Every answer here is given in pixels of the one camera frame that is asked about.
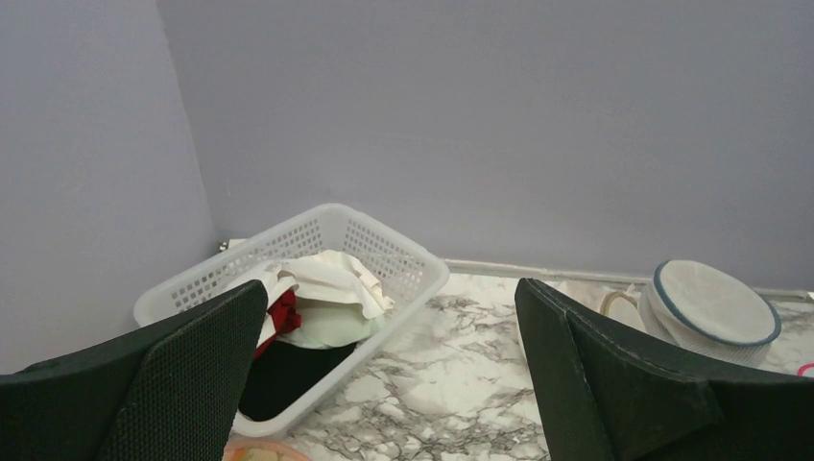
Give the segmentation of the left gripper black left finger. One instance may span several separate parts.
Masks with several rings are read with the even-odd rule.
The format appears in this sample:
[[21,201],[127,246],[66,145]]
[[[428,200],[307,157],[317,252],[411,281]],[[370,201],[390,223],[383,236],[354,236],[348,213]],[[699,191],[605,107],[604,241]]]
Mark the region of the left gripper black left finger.
[[268,296],[250,281],[1,378],[5,460],[218,460]]

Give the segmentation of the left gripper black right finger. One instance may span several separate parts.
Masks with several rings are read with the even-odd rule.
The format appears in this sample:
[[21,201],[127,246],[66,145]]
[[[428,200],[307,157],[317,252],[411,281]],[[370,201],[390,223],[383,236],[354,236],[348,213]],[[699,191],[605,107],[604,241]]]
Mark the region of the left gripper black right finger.
[[809,460],[813,382],[730,364],[536,279],[515,311],[554,460]]

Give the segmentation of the beige-rimmed mesh laundry bag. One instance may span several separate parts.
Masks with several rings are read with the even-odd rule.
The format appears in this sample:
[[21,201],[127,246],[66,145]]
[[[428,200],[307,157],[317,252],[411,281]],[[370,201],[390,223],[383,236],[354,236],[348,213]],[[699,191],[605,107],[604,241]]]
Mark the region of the beige-rimmed mesh laundry bag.
[[646,331],[638,311],[637,298],[630,290],[622,291],[580,280],[560,281],[555,288],[590,310],[627,327]]

